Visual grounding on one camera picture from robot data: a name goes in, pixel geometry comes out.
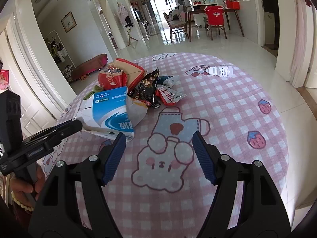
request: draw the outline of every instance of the green cloth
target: green cloth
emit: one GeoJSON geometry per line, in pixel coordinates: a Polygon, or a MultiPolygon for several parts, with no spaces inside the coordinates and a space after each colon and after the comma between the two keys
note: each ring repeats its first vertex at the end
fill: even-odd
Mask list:
{"type": "Polygon", "coordinates": [[[86,94],[86,96],[84,96],[84,98],[82,100],[87,100],[89,99],[93,94],[95,93],[99,93],[101,91],[104,91],[101,87],[99,87],[98,85],[94,86],[94,89],[92,91],[90,91],[88,94],[86,94]]]}

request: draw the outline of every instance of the silver screw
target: silver screw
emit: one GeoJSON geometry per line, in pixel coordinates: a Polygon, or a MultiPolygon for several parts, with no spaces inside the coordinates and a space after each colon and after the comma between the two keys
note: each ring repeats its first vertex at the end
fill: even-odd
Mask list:
{"type": "Polygon", "coordinates": [[[255,160],[254,161],[254,165],[257,166],[257,167],[260,167],[260,166],[262,166],[262,162],[259,161],[259,160],[255,160]]]}
{"type": "Polygon", "coordinates": [[[56,166],[57,167],[62,167],[64,165],[64,161],[62,160],[59,160],[57,163],[56,163],[56,166]]]}
{"type": "Polygon", "coordinates": [[[226,154],[221,155],[220,157],[223,161],[228,161],[230,159],[230,157],[226,154]]]}
{"type": "Polygon", "coordinates": [[[96,155],[92,155],[89,157],[89,161],[94,162],[98,159],[98,157],[96,155]]]}

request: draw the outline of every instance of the table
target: table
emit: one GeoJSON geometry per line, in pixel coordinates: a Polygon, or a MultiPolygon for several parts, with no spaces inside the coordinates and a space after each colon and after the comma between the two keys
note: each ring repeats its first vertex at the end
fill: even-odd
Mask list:
{"type": "MultiPolygon", "coordinates": [[[[259,83],[234,65],[232,78],[206,75],[205,68],[227,64],[210,55],[164,53],[135,63],[148,72],[158,67],[161,75],[179,75],[173,89],[187,96],[175,106],[148,109],[134,128],[135,138],[127,143],[114,179],[102,188],[123,237],[197,236],[216,191],[193,152],[191,139],[197,130],[238,162],[261,160],[281,192],[288,168],[285,130],[259,83]]],[[[72,118],[77,102],[95,84],[70,103],[57,123],[72,118]]],[[[81,162],[111,142],[78,132],[43,159],[45,175],[58,160],[81,162]]],[[[90,227],[80,183],[76,193],[83,225],[90,227]]],[[[229,227],[237,222],[241,199],[239,183],[229,227]]]]}
{"type": "MultiPolygon", "coordinates": [[[[191,42],[191,16],[194,15],[194,14],[205,13],[205,11],[204,11],[204,9],[200,9],[200,10],[185,10],[185,11],[183,11],[183,12],[185,12],[185,24],[186,24],[186,29],[187,29],[187,19],[188,19],[188,25],[189,25],[189,42],[191,42]]],[[[224,9],[224,13],[226,14],[226,18],[227,18],[227,23],[228,23],[228,28],[229,28],[229,30],[230,30],[230,23],[229,23],[229,18],[228,18],[228,12],[234,12],[234,14],[235,14],[235,16],[236,16],[236,18],[237,18],[237,21],[238,21],[240,30],[241,30],[241,34],[242,34],[242,36],[244,37],[244,32],[243,32],[242,25],[241,25],[241,22],[240,22],[240,18],[239,18],[239,15],[238,15],[236,9],[224,9]]]]}

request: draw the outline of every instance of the beaded bracelet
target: beaded bracelet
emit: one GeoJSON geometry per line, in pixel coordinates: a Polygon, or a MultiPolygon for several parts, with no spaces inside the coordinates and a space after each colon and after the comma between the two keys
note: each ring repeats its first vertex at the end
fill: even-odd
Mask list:
{"type": "Polygon", "coordinates": [[[25,211],[29,211],[29,212],[32,212],[34,210],[34,208],[32,207],[28,207],[28,206],[25,206],[23,205],[20,201],[18,201],[13,193],[13,191],[11,192],[11,196],[13,198],[13,201],[18,204],[21,208],[23,208],[25,211]]]}

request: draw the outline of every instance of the white cloth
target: white cloth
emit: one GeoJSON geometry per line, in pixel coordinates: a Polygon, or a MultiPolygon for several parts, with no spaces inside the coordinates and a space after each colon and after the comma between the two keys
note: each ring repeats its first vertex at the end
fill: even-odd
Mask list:
{"type": "Polygon", "coordinates": [[[120,3],[120,5],[119,5],[118,13],[119,13],[119,19],[120,19],[121,24],[126,25],[126,17],[129,16],[129,13],[126,10],[126,8],[123,6],[122,3],[120,3]]]}
{"type": "Polygon", "coordinates": [[[66,58],[67,52],[66,52],[66,49],[65,49],[65,48],[63,48],[63,49],[61,50],[61,55],[62,55],[64,58],[66,58]]]}
{"type": "Polygon", "coordinates": [[[61,59],[61,62],[65,62],[65,59],[64,59],[64,57],[62,56],[62,54],[61,54],[60,51],[57,51],[57,55],[58,55],[58,57],[61,59]]]}

